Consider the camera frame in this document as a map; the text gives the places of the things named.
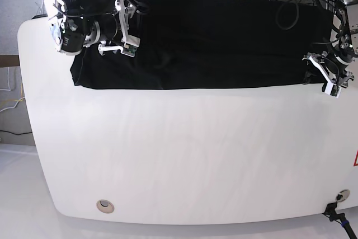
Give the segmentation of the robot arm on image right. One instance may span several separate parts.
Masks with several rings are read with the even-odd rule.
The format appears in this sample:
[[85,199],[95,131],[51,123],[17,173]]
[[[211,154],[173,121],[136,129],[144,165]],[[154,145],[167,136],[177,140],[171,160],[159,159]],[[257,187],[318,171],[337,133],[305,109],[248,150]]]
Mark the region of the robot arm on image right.
[[[298,0],[292,0],[298,11]],[[312,42],[317,52],[307,53],[304,60],[317,68],[324,81],[322,91],[338,97],[355,79],[347,67],[357,60],[357,0],[313,0],[328,26],[335,32],[332,41],[323,38]]]

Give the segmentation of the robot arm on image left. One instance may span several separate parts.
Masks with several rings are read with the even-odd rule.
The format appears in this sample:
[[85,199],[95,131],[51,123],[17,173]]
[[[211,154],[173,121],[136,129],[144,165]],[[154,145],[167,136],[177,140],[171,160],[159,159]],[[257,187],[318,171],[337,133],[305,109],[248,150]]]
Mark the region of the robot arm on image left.
[[56,51],[78,55],[83,48],[97,45],[107,51],[134,57],[140,37],[129,34],[134,15],[145,15],[148,6],[136,0],[103,0],[85,5],[83,0],[44,0]]

